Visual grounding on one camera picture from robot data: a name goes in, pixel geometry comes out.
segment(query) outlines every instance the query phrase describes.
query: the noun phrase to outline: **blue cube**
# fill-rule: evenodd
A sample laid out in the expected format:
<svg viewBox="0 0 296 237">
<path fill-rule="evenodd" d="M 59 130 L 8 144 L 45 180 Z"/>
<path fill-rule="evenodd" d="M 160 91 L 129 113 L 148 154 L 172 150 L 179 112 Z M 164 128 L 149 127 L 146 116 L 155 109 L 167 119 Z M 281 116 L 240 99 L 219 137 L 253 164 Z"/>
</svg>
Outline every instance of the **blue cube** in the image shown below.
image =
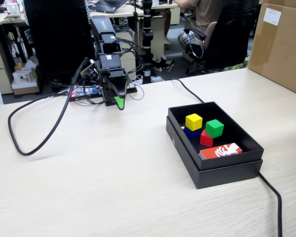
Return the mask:
<svg viewBox="0 0 296 237">
<path fill-rule="evenodd" d="M 184 133 L 186 134 L 189 140 L 194 140 L 195 138 L 201 137 L 201 129 L 191 131 L 187 127 L 184 127 Z"/>
</svg>

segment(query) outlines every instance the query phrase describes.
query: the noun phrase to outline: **office chair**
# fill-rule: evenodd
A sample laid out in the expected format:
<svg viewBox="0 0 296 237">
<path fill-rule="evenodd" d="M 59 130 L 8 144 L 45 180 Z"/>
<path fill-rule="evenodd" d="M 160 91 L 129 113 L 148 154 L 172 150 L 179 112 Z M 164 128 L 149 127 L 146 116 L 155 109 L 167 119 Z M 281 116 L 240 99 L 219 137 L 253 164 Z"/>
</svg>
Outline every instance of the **office chair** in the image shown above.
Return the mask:
<svg viewBox="0 0 296 237">
<path fill-rule="evenodd" d="M 85 0 L 24 0 L 44 82 L 67 86 L 84 57 L 95 59 Z"/>
<path fill-rule="evenodd" d="M 225 0 L 225 5 L 217 22 L 212 22 L 206 32 L 196 29 L 190 31 L 201 39 L 201 46 L 188 43 L 186 54 L 193 64 L 186 74 L 222 69 L 243 63 L 248 50 L 249 33 L 259 13 L 259 0 Z"/>
</svg>

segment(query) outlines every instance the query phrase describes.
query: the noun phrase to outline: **white logo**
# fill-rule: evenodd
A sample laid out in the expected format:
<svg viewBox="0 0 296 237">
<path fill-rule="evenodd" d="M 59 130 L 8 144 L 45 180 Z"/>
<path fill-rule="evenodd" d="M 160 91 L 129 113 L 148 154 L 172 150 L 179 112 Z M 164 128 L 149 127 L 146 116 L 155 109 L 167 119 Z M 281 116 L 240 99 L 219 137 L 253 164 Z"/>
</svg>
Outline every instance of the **white logo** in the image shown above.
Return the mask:
<svg viewBox="0 0 296 237">
<path fill-rule="evenodd" d="M 218 157 L 224 157 L 231 154 L 238 154 L 238 148 L 239 147 L 235 143 L 232 143 L 229 147 L 227 145 L 224 145 L 222 147 L 218 147 L 215 151 L 215 154 Z"/>
</svg>

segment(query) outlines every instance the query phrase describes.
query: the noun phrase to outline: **open box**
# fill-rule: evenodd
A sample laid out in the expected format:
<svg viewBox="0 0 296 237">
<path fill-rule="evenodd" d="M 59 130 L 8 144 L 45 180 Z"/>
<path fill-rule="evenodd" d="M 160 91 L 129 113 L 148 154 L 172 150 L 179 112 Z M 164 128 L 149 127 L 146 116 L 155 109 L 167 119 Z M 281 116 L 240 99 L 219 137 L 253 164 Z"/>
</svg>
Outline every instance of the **open box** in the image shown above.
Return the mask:
<svg viewBox="0 0 296 237">
<path fill-rule="evenodd" d="M 200 145 L 199 138 L 190 141 L 182 129 L 186 116 L 194 113 L 203 118 L 202 129 L 213 119 L 224 124 L 222 136 L 214 139 L 213 147 L 236 143 L 242 153 L 202 160 L 199 152 L 208 147 Z M 259 174 L 263 148 L 215 102 L 169 108 L 167 132 L 199 189 L 250 179 Z"/>
</svg>

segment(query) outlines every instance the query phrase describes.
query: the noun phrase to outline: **white label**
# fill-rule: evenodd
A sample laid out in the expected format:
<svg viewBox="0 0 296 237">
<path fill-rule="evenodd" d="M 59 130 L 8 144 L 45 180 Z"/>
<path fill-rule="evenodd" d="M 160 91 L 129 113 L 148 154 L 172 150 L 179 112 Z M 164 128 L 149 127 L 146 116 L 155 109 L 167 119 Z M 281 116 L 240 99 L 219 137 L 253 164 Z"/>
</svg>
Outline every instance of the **white label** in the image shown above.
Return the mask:
<svg viewBox="0 0 296 237">
<path fill-rule="evenodd" d="M 281 12 L 277 10 L 273 10 L 271 8 L 267 8 L 265 11 L 264 19 L 263 21 L 268 22 L 272 25 L 277 26 L 278 22 L 280 21 L 281 18 Z"/>
</svg>

